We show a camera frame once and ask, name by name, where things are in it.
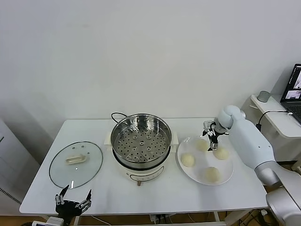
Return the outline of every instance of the white cabinet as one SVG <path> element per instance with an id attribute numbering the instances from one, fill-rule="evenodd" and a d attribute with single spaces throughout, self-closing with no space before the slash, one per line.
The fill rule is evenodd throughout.
<path id="1" fill-rule="evenodd" d="M 20 215 L 39 164 L 0 120 L 0 215 Z"/>

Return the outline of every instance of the laptop screen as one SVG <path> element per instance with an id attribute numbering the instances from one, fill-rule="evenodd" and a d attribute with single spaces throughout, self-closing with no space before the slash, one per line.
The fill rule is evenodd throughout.
<path id="1" fill-rule="evenodd" d="M 301 64 L 295 64 L 292 75 L 282 95 L 283 101 L 301 101 Z"/>

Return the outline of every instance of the laptop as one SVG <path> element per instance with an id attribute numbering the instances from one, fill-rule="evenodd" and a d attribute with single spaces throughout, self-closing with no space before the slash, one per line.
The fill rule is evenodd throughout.
<path id="1" fill-rule="evenodd" d="M 301 123 L 301 64 L 295 64 L 280 103 Z"/>

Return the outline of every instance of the stainless steel steamer basket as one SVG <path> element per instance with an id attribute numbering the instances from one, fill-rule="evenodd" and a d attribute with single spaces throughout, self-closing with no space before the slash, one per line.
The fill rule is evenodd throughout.
<path id="1" fill-rule="evenodd" d="M 122 119 L 113 128 L 111 144 L 114 156 L 121 165 L 132 170 L 150 170 L 169 155 L 171 130 L 155 115 L 134 114 Z"/>

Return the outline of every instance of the laptop keyboard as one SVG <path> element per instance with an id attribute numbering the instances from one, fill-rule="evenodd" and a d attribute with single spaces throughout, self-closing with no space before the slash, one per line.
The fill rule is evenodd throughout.
<path id="1" fill-rule="evenodd" d="M 301 118 L 301 106 L 289 106 L 287 109 L 289 112 L 292 112 L 298 118 Z"/>

